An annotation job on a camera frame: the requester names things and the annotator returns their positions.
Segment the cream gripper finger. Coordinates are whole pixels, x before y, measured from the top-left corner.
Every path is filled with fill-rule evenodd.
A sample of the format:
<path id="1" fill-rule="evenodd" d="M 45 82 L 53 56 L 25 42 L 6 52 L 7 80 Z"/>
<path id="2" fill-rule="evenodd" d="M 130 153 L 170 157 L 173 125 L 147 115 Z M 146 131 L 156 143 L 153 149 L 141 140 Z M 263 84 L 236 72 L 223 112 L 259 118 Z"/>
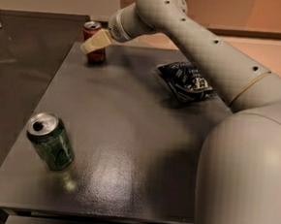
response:
<path id="1" fill-rule="evenodd" d="M 81 45 L 81 50 L 84 53 L 91 53 L 92 51 L 106 48 L 112 43 L 112 37 L 107 29 L 84 29 L 83 34 L 87 37 Z"/>

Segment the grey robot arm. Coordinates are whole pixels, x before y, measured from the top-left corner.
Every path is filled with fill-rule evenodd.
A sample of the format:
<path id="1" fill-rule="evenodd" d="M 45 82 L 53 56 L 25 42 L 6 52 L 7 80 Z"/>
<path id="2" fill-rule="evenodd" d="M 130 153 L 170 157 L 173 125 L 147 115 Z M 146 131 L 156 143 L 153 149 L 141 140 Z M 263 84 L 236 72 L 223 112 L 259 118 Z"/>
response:
<path id="1" fill-rule="evenodd" d="M 281 78 L 197 24 L 187 9 L 183 0 L 136 0 L 82 49 L 153 33 L 170 37 L 232 113 L 203 144 L 194 224 L 281 224 Z"/>

